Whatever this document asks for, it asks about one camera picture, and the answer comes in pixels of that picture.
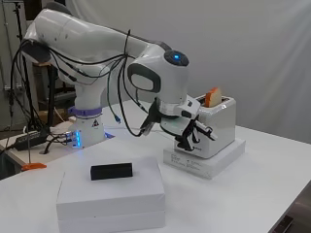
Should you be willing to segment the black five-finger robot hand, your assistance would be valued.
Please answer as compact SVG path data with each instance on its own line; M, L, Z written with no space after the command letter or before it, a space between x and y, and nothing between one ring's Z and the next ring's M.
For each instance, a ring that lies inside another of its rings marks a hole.
M211 141L218 139L213 128L200 122L198 116L188 117L185 111L182 111L181 116L166 116L159 111L156 101L149 108L148 115L140 126L140 132L148 135L155 123L158 123L165 133L175 138L178 149L185 151L194 150L194 145L200 142L199 133Z

